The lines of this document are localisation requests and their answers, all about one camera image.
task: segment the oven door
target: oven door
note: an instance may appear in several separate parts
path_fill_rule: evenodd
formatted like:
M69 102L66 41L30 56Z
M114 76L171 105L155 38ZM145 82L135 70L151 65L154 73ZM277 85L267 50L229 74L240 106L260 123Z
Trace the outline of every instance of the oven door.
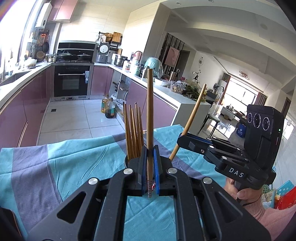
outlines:
M90 66L56 66L54 96L86 96Z

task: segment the camera lens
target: camera lens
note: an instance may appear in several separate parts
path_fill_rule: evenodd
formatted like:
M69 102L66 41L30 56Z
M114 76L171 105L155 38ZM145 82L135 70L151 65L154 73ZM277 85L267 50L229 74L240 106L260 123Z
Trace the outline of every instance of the camera lens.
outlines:
M268 119L268 117L265 117L263 119L262 127L263 127L263 130L265 130L265 131L268 130L268 128L269 128L269 119Z
M252 122L252 114L251 114L251 113L248 114L248 122L249 122L249 123Z
M261 117L259 114L254 115L254 127L258 128L260 126Z

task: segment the cooking oil bottle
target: cooking oil bottle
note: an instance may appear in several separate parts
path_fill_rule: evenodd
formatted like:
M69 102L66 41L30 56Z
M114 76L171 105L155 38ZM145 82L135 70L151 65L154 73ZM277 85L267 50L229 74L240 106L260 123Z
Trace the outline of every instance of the cooking oil bottle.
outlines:
M114 117L115 112L115 104L113 102L113 98L110 98L109 102L106 105L105 116L109 119Z
M102 99L102 105L101 105L102 113L105 113L108 101L109 101L109 95L105 95L104 99Z

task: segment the human hand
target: human hand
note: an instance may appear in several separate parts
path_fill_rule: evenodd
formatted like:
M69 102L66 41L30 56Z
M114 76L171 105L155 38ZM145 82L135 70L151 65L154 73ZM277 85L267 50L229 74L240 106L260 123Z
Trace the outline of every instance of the human hand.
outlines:
M257 201L262 195L262 188L260 188L259 190L246 188L241 191L238 191L237 188L234 186L234 180L232 180L229 177L226 178L224 190L235 200L239 198L241 200L246 200L247 203Z

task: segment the pink painting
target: pink painting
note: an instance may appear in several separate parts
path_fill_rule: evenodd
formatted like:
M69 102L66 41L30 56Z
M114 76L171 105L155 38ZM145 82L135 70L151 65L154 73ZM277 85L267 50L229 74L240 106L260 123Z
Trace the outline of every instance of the pink painting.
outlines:
M174 67L178 60L179 52L180 52L179 50L173 47L170 47L167 58L165 60L165 64L168 66Z

